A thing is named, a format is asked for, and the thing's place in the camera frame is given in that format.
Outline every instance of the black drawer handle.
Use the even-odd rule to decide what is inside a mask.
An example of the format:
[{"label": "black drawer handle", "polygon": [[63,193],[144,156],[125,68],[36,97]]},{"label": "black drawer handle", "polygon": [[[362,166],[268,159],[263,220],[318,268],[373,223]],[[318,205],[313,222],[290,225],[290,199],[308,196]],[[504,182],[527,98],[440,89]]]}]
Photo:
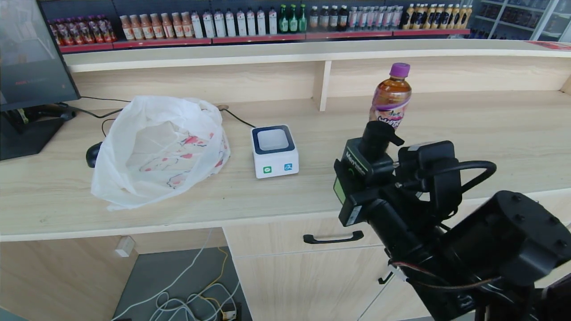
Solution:
[{"label": "black drawer handle", "polygon": [[360,240],[365,235],[361,231],[353,232],[353,236],[348,239],[341,239],[341,240],[326,240],[326,241],[318,241],[316,240],[312,234],[305,234],[303,235],[303,241],[307,244],[329,244],[329,243],[343,243],[343,242],[353,242],[354,240]]}]

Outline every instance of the computer mouse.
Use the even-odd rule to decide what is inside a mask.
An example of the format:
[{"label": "computer mouse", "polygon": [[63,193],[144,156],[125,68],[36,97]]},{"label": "computer mouse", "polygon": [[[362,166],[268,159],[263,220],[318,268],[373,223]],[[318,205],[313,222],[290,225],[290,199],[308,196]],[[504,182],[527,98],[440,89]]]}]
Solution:
[{"label": "computer mouse", "polygon": [[101,143],[103,142],[99,142],[89,147],[89,149],[87,149],[87,153],[85,153],[85,160],[87,161],[87,165],[91,168],[95,168],[95,161],[97,161],[97,154],[99,154]]}]

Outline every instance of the purple bottle cap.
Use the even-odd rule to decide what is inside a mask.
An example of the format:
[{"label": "purple bottle cap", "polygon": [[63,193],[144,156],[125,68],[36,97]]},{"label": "purple bottle cap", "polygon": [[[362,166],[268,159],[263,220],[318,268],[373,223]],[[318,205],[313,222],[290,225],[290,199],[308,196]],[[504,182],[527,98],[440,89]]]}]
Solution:
[{"label": "purple bottle cap", "polygon": [[411,66],[404,62],[394,63],[391,67],[391,72],[389,75],[393,77],[405,78],[408,77],[408,72],[411,70]]}]

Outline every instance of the white plastic bag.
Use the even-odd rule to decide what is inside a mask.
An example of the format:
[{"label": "white plastic bag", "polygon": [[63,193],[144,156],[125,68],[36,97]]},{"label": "white plastic bag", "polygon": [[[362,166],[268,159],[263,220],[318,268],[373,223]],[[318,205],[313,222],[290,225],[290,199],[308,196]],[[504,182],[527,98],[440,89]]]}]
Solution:
[{"label": "white plastic bag", "polygon": [[136,208],[189,190],[230,157],[220,111],[195,98],[137,96],[103,141],[91,193]]}]

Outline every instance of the green glass bottle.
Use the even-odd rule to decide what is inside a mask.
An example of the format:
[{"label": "green glass bottle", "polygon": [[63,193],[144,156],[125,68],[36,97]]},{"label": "green glass bottle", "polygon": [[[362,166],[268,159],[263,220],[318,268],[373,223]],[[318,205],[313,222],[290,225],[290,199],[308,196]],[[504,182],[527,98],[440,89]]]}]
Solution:
[{"label": "green glass bottle", "polygon": [[289,30],[289,21],[287,20],[286,5],[281,5],[282,11],[280,13],[280,33],[286,34]]},{"label": "green glass bottle", "polygon": [[289,16],[289,31],[297,33],[297,17],[295,16],[295,5],[291,5],[291,14]]},{"label": "green glass bottle", "polygon": [[304,33],[307,31],[307,19],[305,18],[305,4],[301,4],[301,15],[299,16],[297,24],[299,25],[299,32]]}]

